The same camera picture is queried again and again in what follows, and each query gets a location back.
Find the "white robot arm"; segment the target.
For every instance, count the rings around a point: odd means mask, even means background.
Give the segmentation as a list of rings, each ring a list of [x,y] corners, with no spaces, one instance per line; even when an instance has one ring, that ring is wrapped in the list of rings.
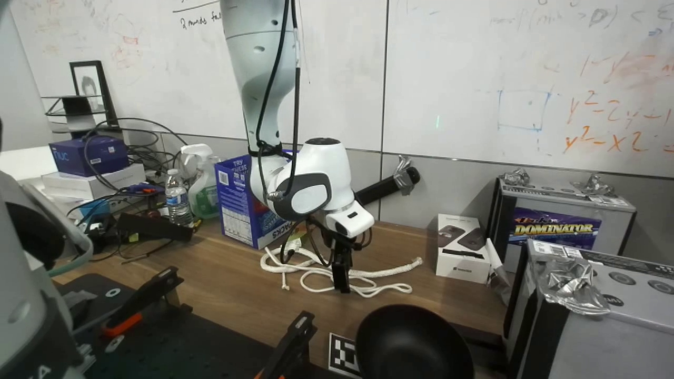
[[[221,25],[240,90],[249,184],[259,202],[287,220],[322,215],[334,238],[331,273],[337,291],[350,291],[350,227],[344,216],[355,207],[345,144],[334,136],[311,136],[285,148],[280,108],[293,98],[293,125],[299,125],[301,64],[293,18],[295,0],[219,0]]]

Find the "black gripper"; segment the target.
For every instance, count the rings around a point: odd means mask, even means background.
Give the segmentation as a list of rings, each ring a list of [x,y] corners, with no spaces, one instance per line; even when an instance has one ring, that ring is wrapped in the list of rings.
[[[350,293],[348,270],[353,267],[353,249],[355,240],[348,235],[344,227],[337,227],[334,234],[334,286],[340,293]]]

